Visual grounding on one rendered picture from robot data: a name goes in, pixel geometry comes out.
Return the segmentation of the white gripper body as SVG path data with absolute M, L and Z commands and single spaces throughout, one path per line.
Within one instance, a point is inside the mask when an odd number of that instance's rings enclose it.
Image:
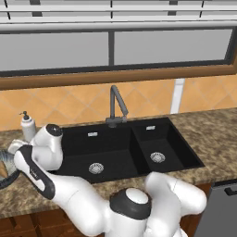
M 12 141 L 12 143 L 10 144 L 10 146 L 7 148 L 7 151 L 8 151 L 8 153 L 14 155 L 17 152 L 17 150 L 25 144 L 27 144 L 27 142 L 24 142 L 22 140 L 14 139 Z

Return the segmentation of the grey striped bowl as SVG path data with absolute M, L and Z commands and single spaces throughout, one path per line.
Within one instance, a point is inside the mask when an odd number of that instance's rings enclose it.
M 15 167 L 14 156 L 7 150 L 0 150 L 0 190 L 12 184 L 19 176 Z

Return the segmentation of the black double sink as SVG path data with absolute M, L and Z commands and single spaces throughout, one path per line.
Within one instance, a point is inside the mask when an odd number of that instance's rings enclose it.
M 167 173 L 204 164 L 169 118 L 67 127 L 62 137 L 63 163 L 56 175 L 90 183 Z

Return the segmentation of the white soap dispenser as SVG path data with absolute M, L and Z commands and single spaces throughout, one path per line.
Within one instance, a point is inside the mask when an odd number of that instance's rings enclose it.
M 22 127 L 25 141 L 29 143 L 36 134 L 35 120 L 29 116 L 26 111 L 21 112 L 21 115 L 22 119 L 20 125 Z

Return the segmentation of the dark grey tap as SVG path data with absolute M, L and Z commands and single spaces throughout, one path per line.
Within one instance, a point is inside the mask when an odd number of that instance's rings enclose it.
M 121 117 L 115 116 L 115 101 L 118 101 L 118 105 L 122 112 Z M 119 123 L 127 121 L 127 115 L 129 111 L 123 101 L 122 96 L 119 93 L 119 89 L 116 85 L 112 85 L 110 88 L 110 117 L 106 118 L 106 124 L 109 128 L 116 128 Z

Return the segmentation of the white window blinds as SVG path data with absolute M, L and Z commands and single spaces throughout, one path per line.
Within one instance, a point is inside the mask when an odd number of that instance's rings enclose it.
M 237 0 L 0 0 L 0 31 L 237 26 Z

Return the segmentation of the grey dishwasher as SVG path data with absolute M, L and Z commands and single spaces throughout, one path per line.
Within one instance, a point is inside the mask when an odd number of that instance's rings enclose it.
M 194 237 L 237 237 L 237 194 L 227 196 L 224 189 L 228 187 L 237 191 L 237 179 L 211 185 Z

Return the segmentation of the window with wooden frame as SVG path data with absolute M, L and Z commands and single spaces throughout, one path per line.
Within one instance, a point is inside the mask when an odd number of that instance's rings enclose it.
M 0 25 L 0 91 L 237 73 L 237 20 Z

